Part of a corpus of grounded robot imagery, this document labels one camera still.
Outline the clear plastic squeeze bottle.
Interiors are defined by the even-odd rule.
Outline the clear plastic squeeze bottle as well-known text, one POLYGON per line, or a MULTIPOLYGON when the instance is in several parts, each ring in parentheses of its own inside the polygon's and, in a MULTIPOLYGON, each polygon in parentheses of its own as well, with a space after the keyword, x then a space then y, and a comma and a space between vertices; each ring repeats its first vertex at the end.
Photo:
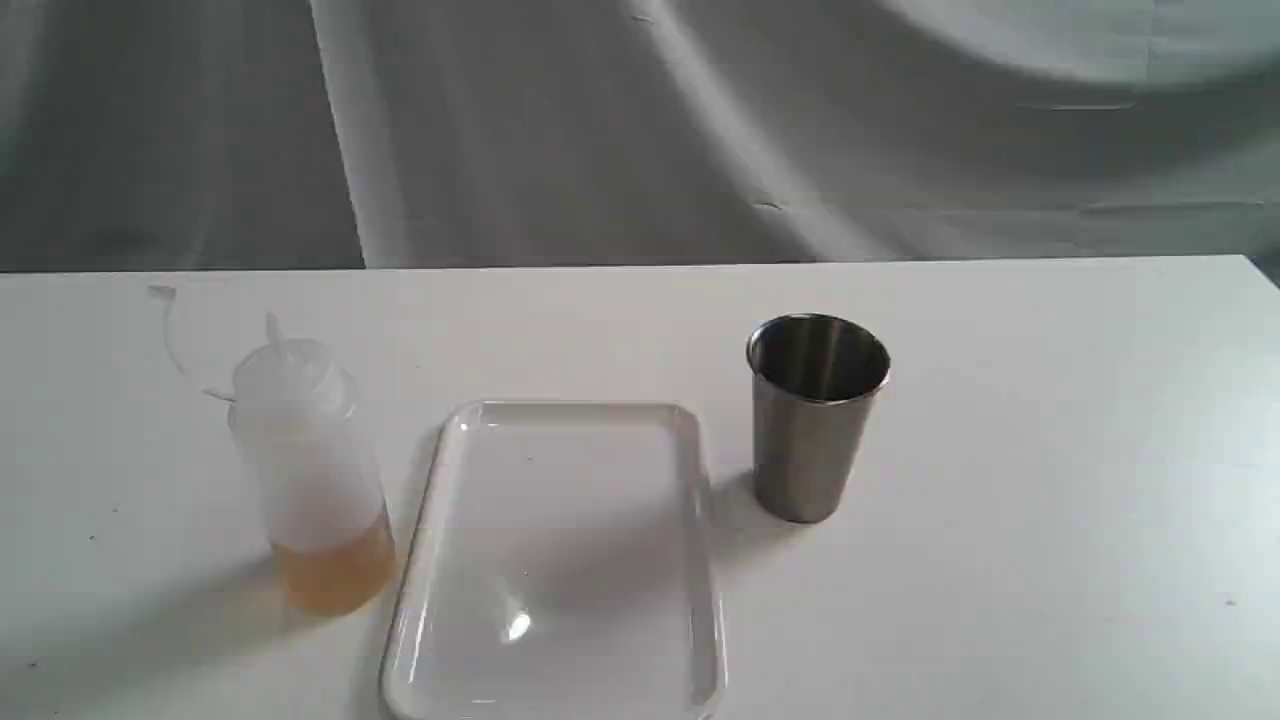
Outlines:
POLYGON ((265 341, 232 370, 230 387, 200 382, 177 343, 177 290, 151 284, 172 365, 227 406, 227 424, 259 491, 265 536, 285 597, 339 618, 381 593, 396 568, 387 496, 358 420, 358 387, 324 343, 287 334, 273 313, 265 341))

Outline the stainless steel cup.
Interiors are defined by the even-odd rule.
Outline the stainless steel cup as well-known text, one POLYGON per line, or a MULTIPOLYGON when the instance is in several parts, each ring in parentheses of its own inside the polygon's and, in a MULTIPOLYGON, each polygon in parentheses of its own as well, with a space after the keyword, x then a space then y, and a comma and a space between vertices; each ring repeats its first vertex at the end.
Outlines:
POLYGON ((755 498, 785 521, 824 521, 841 505, 870 410, 890 382, 890 351, 852 322, 796 313, 759 325, 745 357, 755 498))

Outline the clear plastic tray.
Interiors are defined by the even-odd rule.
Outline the clear plastic tray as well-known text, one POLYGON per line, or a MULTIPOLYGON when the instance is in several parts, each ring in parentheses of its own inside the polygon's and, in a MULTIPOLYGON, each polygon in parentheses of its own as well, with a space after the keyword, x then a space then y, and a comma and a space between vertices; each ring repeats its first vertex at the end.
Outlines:
POLYGON ((484 400, 436 437, 380 667, 396 719, 709 719, 727 683, 698 418, 484 400))

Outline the grey backdrop cloth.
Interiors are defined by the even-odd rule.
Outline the grey backdrop cloth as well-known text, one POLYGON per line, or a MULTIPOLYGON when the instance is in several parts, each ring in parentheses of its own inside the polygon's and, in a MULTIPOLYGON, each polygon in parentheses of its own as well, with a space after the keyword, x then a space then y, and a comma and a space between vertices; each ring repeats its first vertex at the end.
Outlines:
POLYGON ((5 1, 3 270, 1240 254, 1275 1, 5 1))

